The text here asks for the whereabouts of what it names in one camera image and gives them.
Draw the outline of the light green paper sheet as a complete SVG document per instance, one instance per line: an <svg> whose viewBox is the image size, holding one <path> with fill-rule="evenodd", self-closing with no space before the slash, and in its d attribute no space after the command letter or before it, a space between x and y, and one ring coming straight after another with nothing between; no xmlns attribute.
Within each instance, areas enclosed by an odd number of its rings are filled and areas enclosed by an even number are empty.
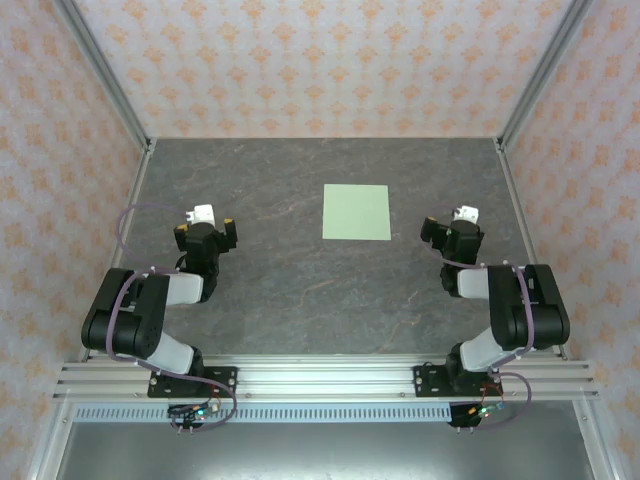
<svg viewBox="0 0 640 480"><path fill-rule="evenodd" d="M390 241L388 186L325 184L322 239Z"/></svg>

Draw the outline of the circuit board with LEDs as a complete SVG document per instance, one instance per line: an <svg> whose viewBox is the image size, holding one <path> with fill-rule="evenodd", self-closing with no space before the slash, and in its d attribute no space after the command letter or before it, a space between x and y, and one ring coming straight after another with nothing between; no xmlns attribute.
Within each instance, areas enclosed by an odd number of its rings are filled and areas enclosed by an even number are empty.
<svg viewBox="0 0 640 480"><path fill-rule="evenodd" d="M497 403L491 403L491 404L476 404L473 405L469 410L468 410L468 414L472 417L472 418L486 418L492 414L494 414L497 411L502 410L505 407L505 404L503 401L499 401Z"/></svg>
<svg viewBox="0 0 640 480"><path fill-rule="evenodd" d="M202 422L219 411L217 404L209 402L199 404L176 404L170 405L167 415L174 420L182 422Z"/></svg>

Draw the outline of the aluminium table side rail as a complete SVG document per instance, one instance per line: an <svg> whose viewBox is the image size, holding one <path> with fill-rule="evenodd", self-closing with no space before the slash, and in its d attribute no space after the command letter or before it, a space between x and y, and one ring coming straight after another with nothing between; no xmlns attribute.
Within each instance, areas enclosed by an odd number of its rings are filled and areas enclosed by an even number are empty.
<svg viewBox="0 0 640 480"><path fill-rule="evenodd" d="M141 152L138 169L136 171L135 180L134 180L133 186L131 187L131 191L130 191L129 197L127 199L127 203L125 204L126 208L128 208L131 205L135 204L139 199L140 191L142 189L142 186L143 186L144 180L145 180L145 176L146 176L146 170L147 170L149 161L153 156L154 148L155 148L155 143L151 142ZM133 218L133 212L130 211L129 213L127 213L125 215L124 219L122 220L121 232L122 232L123 241L126 241L126 238L128 236L128 232L130 230L130 225L131 225L131 222L132 222L132 218ZM115 243L115 246L114 246L114 249L113 249L113 253L112 253L112 256L111 256L111 259L109 261L108 266L109 267L119 267L120 264L121 264L121 261L123 260L124 257L125 257L124 250L119 246L118 243Z"/></svg>
<svg viewBox="0 0 640 480"><path fill-rule="evenodd" d="M564 351L570 320L551 267L536 262L514 176L506 154L498 158L524 242L528 265L494 267L489 275L491 327L497 343L523 356L538 351Z"/></svg>

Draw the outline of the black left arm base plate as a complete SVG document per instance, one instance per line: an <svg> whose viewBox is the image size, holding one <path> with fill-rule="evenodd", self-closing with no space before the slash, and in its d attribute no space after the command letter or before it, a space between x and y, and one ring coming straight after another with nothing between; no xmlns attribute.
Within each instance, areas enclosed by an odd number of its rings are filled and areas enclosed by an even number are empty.
<svg viewBox="0 0 640 480"><path fill-rule="evenodd" d="M216 381L228 389L235 391L237 386L237 367L204 366L200 370L191 370L188 376ZM218 386L201 381L178 379L165 374L152 373L147 390L149 398L167 399L207 399L212 395L229 398L230 395Z"/></svg>

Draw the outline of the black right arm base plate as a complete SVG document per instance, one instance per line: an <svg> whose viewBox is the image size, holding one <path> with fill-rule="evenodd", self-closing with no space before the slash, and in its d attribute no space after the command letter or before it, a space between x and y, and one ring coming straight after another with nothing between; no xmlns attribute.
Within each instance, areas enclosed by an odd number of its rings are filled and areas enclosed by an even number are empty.
<svg viewBox="0 0 640 480"><path fill-rule="evenodd" d="M460 370L425 363L413 367L413 386L417 397L501 397L503 389L484 372Z"/></svg>

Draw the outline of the aluminium frame post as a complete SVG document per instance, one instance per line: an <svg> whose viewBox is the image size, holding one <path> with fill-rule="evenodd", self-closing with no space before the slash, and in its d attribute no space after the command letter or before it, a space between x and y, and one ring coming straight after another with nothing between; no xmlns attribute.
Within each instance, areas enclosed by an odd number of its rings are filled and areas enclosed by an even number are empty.
<svg viewBox="0 0 640 480"><path fill-rule="evenodd" d="M496 151L505 154L534 109L594 0L571 0L566 13L538 61L502 133L495 138Z"/></svg>
<svg viewBox="0 0 640 480"><path fill-rule="evenodd" d="M75 0L52 0L89 66L100 81L107 97L120 116L134 142L147 150L151 139L122 88L107 56L103 52Z"/></svg>

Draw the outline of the aluminium mounting rail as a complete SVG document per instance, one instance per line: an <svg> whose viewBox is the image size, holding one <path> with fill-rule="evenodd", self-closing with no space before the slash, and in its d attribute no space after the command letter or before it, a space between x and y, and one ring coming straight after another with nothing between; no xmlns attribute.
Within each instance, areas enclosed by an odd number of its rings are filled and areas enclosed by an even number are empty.
<svg viewBox="0 0 640 480"><path fill-rule="evenodd" d="M413 402L413 367L443 363L440 355L207 355L205 365L235 366L236 394L244 402L303 403ZM536 401L598 400L601 392L586 361L563 360L548 352L533 353L509 363L505 396L522 401L527 386ZM63 365L54 398L75 401L128 402L145 398L148 371L130 363L93 355Z"/></svg>

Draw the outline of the aluminium frame leg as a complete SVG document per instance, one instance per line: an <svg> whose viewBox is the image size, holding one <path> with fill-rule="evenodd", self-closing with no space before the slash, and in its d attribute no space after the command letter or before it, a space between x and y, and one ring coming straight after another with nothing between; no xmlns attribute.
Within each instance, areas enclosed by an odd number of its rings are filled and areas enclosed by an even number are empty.
<svg viewBox="0 0 640 480"><path fill-rule="evenodd" d="M27 480L56 480L73 427L76 405L55 403L37 443Z"/></svg>
<svg viewBox="0 0 640 480"><path fill-rule="evenodd" d="M611 454L605 443L595 401L572 402L594 480L618 480Z"/></svg>

